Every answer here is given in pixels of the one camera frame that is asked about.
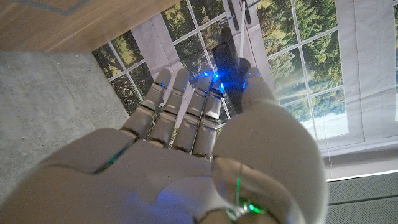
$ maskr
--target window pane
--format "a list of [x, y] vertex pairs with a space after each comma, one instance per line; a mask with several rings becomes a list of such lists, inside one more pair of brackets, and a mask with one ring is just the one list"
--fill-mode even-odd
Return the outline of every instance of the window pane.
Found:
[[225, 100], [225, 105], [226, 105], [226, 109], [228, 110], [229, 116], [231, 118], [235, 117], [236, 112], [235, 112], [234, 106], [232, 105], [232, 101], [226, 93], [224, 94], [224, 100]]
[[224, 104], [221, 104], [221, 109], [220, 109], [220, 118], [218, 120], [218, 124], [223, 124], [227, 122], [228, 117], [225, 112]]
[[[398, 5], [394, 6], [394, 15], [396, 18], [396, 67], [398, 68]], [[396, 119], [398, 121], [398, 71], [396, 71]]]
[[175, 45], [182, 66], [190, 73], [189, 82], [192, 88], [196, 87], [201, 70], [208, 66], [205, 52], [201, 46], [198, 34], [192, 35], [186, 40]]
[[127, 31], [111, 42], [126, 68], [144, 59], [130, 31]]
[[303, 46], [311, 93], [343, 84], [337, 31]]
[[195, 29], [185, 0], [166, 9], [162, 12], [162, 17], [173, 41]]
[[307, 91], [298, 48], [270, 59], [269, 67], [281, 104], [306, 97]]
[[348, 133], [343, 89], [315, 96], [311, 101], [318, 140]]
[[394, 6], [394, 14], [396, 17], [396, 67], [398, 67], [398, 5]]
[[130, 72], [131, 78], [137, 86], [137, 89], [141, 96], [144, 98], [148, 93], [150, 86], [154, 82], [152, 75], [150, 75], [149, 68], [146, 63], [138, 66], [137, 68], [131, 70]]
[[297, 44], [290, 0], [264, 0], [256, 8], [267, 55]]
[[107, 78], [111, 78], [122, 72], [122, 66], [120, 66], [108, 44], [93, 51], [93, 55]]
[[190, 0], [198, 26], [225, 12], [222, 0]]
[[132, 115], [140, 105], [141, 101], [128, 77], [126, 75], [122, 75], [121, 77], [112, 80], [111, 84], [126, 111], [129, 115]]
[[337, 26], [335, 0], [296, 0], [295, 2], [302, 40]]
[[310, 114], [310, 106], [308, 104], [308, 98], [305, 100], [294, 103], [286, 106], [287, 111], [297, 120], [299, 121], [304, 128], [311, 134], [311, 136], [315, 137], [315, 130], [313, 128], [313, 122]]
[[218, 25], [218, 22], [215, 22], [200, 31], [213, 67], [215, 66], [215, 62], [212, 50], [220, 43], [221, 30], [225, 27], [229, 28], [227, 22], [222, 25]]
[[178, 133], [178, 127], [176, 125], [176, 126], [174, 126], [174, 130], [173, 130], [173, 134], [172, 134], [172, 138], [170, 139], [170, 142], [174, 142], [175, 137], [177, 137], [177, 133]]

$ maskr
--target wall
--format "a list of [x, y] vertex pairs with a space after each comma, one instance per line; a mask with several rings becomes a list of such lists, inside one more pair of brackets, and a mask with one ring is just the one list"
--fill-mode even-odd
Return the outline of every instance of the wall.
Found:
[[53, 151], [127, 118], [92, 54], [0, 52], [0, 202]]
[[398, 223], [398, 173], [329, 182], [326, 223]]

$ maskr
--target robot finger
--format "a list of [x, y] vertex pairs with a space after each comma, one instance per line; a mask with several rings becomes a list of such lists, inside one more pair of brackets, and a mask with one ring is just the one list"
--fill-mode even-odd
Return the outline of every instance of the robot finger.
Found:
[[178, 112], [180, 111], [181, 103], [188, 84], [189, 73], [185, 68], [180, 69], [175, 78], [173, 89], [166, 102], [163, 112], [160, 114], [155, 128], [150, 134], [150, 143], [159, 146], [169, 146], [175, 122], [177, 120]]
[[197, 87], [193, 92], [188, 109], [178, 129], [172, 149], [181, 150], [186, 153], [191, 153], [192, 151], [203, 107], [213, 81], [213, 70], [211, 68], [205, 68], [201, 74], [203, 76], [198, 80]]
[[150, 128], [156, 110], [162, 102], [163, 94], [171, 79], [171, 73], [167, 69], [160, 71], [155, 82], [152, 84], [148, 94], [141, 105], [130, 116], [120, 129], [132, 138], [143, 139]]
[[223, 94], [224, 86], [221, 79], [215, 74], [193, 145], [192, 154], [194, 156], [211, 159], [213, 146], [216, 142], [216, 128], [220, 118]]
[[250, 68], [245, 76], [242, 88], [242, 109], [243, 111], [260, 101], [279, 105], [272, 90], [264, 82], [257, 68]]

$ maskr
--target window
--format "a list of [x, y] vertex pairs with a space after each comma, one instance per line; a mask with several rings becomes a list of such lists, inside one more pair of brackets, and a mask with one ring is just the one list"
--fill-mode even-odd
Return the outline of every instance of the window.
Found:
[[[140, 105], [154, 80], [131, 31], [93, 52], [129, 115]], [[162, 108], [156, 111], [159, 117]]]
[[281, 106], [316, 139], [348, 133], [334, 0], [256, 6]]
[[[394, 15], [396, 22], [396, 92], [398, 99], [398, 1], [394, 1]], [[398, 100], [396, 102], [396, 121], [398, 121]]]
[[[216, 70], [212, 48], [219, 44], [220, 30], [228, 23], [218, 24], [226, 16], [222, 0], [184, 0], [161, 13], [178, 57], [190, 72], [189, 83], [196, 87], [198, 76], [206, 66]], [[229, 97], [222, 99], [220, 125], [236, 115]]]

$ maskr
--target green foliage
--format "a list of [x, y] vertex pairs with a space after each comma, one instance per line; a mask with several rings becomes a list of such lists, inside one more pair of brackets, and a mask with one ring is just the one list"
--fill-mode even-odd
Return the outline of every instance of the green foliage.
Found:
[[223, 128], [224, 128], [224, 127], [218, 128], [218, 129], [216, 130], [216, 138], [221, 134], [221, 131], [223, 130]]
[[[337, 26], [334, 0], [296, 0], [295, 3], [302, 40]], [[268, 54], [274, 54], [297, 43], [291, 8], [290, 0], [266, 0], [257, 6]], [[304, 45], [303, 52], [312, 93], [342, 84], [337, 32]], [[301, 85], [299, 77], [302, 73], [297, 70], [299, 64], [293, 63], [297, 59], [300, 60], [297, 54], [285, 53], [269, 60], [279, 96], [294, 95], [293, 88]]]
[[161, 14], [173, 41], [195, 29], [185, 0], [174, 4]]
[[257, 15], [268, 55], [297, 43], [290, 0], [265, 0]]
[[191, 0], [190, 2], [199, 26], [224, 13], [222, 0]]
[[122, 75], [121, 77], [111, 81], [111, 84], [126, 111], [129, 115], [132, 115], [140, 105], [141, 101], [128, 77], [126, 75]]
[[139, 93], [142, 97], [145, 97], [154, 82], [147, 64], [143, 63], [129, 73], [131, 74], [131, 78], [136, 84]]
[[111, 78], [122, 72], [122, 66], [116, 60], [108, 44], [93, 51], [93, 56], [107, 78]]
[[346, 111], [343, 89], [313, 97], [311, 102], [315, 118], [320, 118], [330, 113], [338, 115]]
[[135, 63], [144, 59], [138, 48], [136, 40], [134, 40], [130, 31], [127, 31], [125, 34], [112, 40], [111, 43], [114, 45], [114, 48], [116, 49], [126, 68], [129, 68]]
[[297, 121], [303, 122], [311, 119], [308, 100], [288, 105], [286, 109]]
[[396, 18], [396, 67], [398, 67], [398, 5], [394, 6], [394, 15]]
[[178, 56], [180, 57], [182, 65], [190, 72], [189, 82], [193, 88], [196, 87], [202, 69], [208, 66], [205, 52], [200, 43], [198, 34], [192, 35], [189, 38], [181, 41], [175, 45]]
[[328, 34], [303, 46], [307, 71], [316, 82], [333, 81], [341, 83], [338, 33]]
[[295, 3], [302, 40], [337, 26], [335, 0], [296, 0]]
[[281, 104], [307, 95], [299, 49], [293, 49], [270, 59], [269, 66]]

